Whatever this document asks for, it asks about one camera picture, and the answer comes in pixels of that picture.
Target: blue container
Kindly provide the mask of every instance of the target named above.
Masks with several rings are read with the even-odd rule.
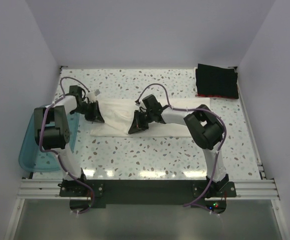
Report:
[[[73,115],[68,115],[67,120],[70,131],[69,145],[73,152],[76,142],[79,114],[74,113]],[[21,168],[28,172],[53,172],[60,170],[56,159],[51,153],[42,153],[39,151],[34,136],[33,114],[30,118],[23,144],[20,149],[18,162]]]

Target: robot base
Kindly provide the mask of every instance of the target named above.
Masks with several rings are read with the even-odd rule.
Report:
[[[208,184],[207,180],[85,180],[95,192],[93,208],[106,208],[107,204],[124,205],[183,205],[197,198]],[[63,181],[60,197],[90,197],[90,193],[75,181]],[[236,197],[233,182],[227,182],[219,191],[213,188],[197,204],[222,213],[226,198]],[[222,201],[205,201],[205,198],[223,198]],[[71,200],[70,208],[85,209],[86,200]]]

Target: red trim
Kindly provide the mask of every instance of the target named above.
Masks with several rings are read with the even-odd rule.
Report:
[[[204,94],[196,94],[196,97],[205,97],[205,98],[226,98],[226,99],[236,99],[234,97],[220,96],[220,95],[204,95]]]

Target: terrazzo surface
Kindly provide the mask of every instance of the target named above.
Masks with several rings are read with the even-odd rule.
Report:
[[[137,99],[151,83],[166,86],[171,98],[192,98],[196,93],[193,69],[64,69],[104,98]],[[66,79],[68,91],[73,80]],[[164,97],[153,86],[144,97]],[[55,94],[61,95],[60,87]],[[224,164],[231,180],[259,180],[257,159],[249,137],[240,100],[212,98],[211,110],[225,121],[228,137],[223,145]],[[88,179],[205,179],[203,151],[190,137],[93,137],[93,124],[79,120],[74,156]],[[62,179],[60,171],[35,172],[34,179]]]

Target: glass panel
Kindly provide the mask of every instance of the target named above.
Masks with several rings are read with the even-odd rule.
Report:
[[[27,200],[16,240],[281,240],[269,200],[228,201],[221,218],[199,208],[108,205],[70,214],[68,200]]]

